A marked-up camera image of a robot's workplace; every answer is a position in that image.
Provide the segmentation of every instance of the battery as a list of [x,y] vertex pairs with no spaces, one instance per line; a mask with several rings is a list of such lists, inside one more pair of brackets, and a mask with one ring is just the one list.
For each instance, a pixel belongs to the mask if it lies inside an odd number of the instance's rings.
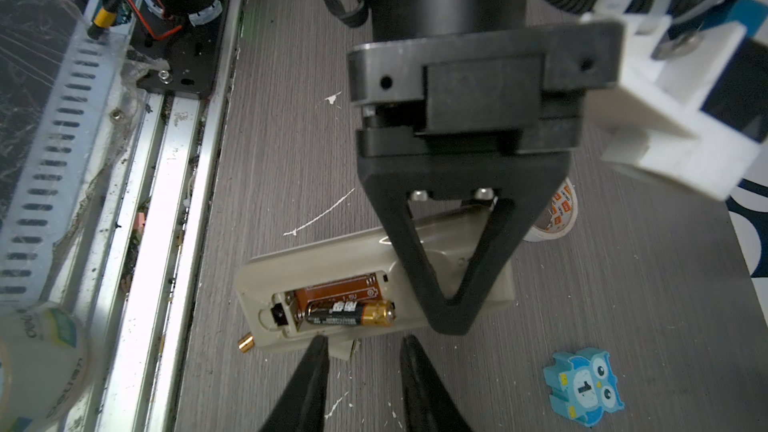
[[389,327],[395,321],[395,305],[390,301],[314,303],[306,308],[305,320],[315,325]]

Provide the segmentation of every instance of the owl toy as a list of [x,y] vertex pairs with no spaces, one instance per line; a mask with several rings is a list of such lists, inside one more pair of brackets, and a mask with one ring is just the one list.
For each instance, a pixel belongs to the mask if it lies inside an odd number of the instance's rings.
[[555,364],[544,369],[544,379],[552,388],[549,403],[557,414],[592,427],[603,412],[624,408],[608,352],[586,348],[576,354],[557,352],[552,357]]

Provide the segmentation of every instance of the white scratch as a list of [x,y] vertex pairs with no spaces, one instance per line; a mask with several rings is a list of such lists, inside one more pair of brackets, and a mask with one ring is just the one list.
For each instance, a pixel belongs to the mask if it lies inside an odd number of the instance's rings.
[[333,103],[336,101],[336,98],[337,98],[339,95],[341,95],[341,91],[339,91],[339,92],[336,92],[336,93],[335,93],[335,94],[333,94],[332,96],[328,96],[328,97],[326,97],[326,98],[325,98],[325,99],[323,99],[323,100],[327,100],[329,104],[333,105]]
[[336,403],[333,405],[333,407],[331,407],[331,412],[329,412],[328,414],[326,414],[326,420],[328,420],[328,418],[329,418],[330,416],[332,416],[332,415],[333,415],[333,411],[334,411],[334,410],[335,410],[337,407],[339,407],[339,402],[341,402],[341,401],[344,399],[344,397],[346,397],[346,395],[347,395],[348,393],[349,393],[349,391],[345,392],[345,393],[344,393],[344,395],[343,395],[343,396],[341,396],[341,397],[340,397],[340,398],[339,398],[339,399],[336,401]]
[[349,197],[349,196],[350,196],[350,194],[351,194],[352,192],[354,192],[354,191],[355,191],[355,189],[353,188],[352,190],[350,190],[349,192],[347,192],[345,196],[343,196],[343,197],[341,197],[339,200],[337,200],[337,201],[336,201],[336,203],[335,203],[335,204],[333,204],[333,205],[332,205],[332,206],[331,206],[331,207],[330,207],[328,210],[326,210],[325,212],[323,212],[323,213],[322,213],[322,214],[320,214],[319,216],[317,216],[317,217],[314,217],[312,220],[310,220],[309,222],[307,222],[307,223],[306,223],[306,224],[304,224],[303,226],[301,226],[301,227],[297,227],[297,228],[294,228],[294,229],[293,229],[292,231],[290,231],[290,232],[285,232],[283,235],[293,235],[293,236],[295,237],[295,236],[296,236],[296,233],[297,233],[299,230],[301,230],[301,229],[302,229],[302,228],[304,228],[304,227],[309,227],[309,226],[311,226],[313,223],[315,223],[317,220],[319,220],[319,219],[320,219],[322,216],[324,216],[324,215],[325,215],[325,214],[327,214],[328,212],[331,212],[331,211],[332,211],[334,208],[336,208],[336,206],[338,206],[339,204],[341,204],[342,202],[344,202],[344,199],[345,199],[345,198],[347,198],[347,197]]

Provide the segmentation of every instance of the owl eye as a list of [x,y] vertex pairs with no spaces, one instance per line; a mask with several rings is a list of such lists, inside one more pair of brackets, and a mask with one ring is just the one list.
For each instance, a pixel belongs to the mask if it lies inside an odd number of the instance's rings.
[[600,393],[600,400],[606,408],[613,408],[616,406],[616,391],[609,385],[603,386],[603,391]]
[[608,364],[602,358],[596,358],[592,362],[592,371],[598,378],[605,379],[608,376]]

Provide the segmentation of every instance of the wood grain table surface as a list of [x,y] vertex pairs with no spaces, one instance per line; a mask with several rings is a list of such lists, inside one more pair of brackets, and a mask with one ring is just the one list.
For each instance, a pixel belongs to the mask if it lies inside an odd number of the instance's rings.
[[[354,0],[344,0],[354,4]],[[563,20],[529,0],[528,22]],[[176,430],[258,430],[302,352],[242,354],[234,277],[250,258],[378,226],[356,177],[346,52],[370,40],[321,0],[248,0]],[[335,103],[324,98],[341,92]],[[582,430],[552,412],[552,353],[610,352],[626,410],[600,430],[768,430],[768,329],[722,203],[632,181],[585,127],[573,231],[512,256],[518,300],[463,337],[415,331],[476,430]],[[302,226],[352,193],[296,236]],[[326,430],[401,430],[402,334],[331,359]]]

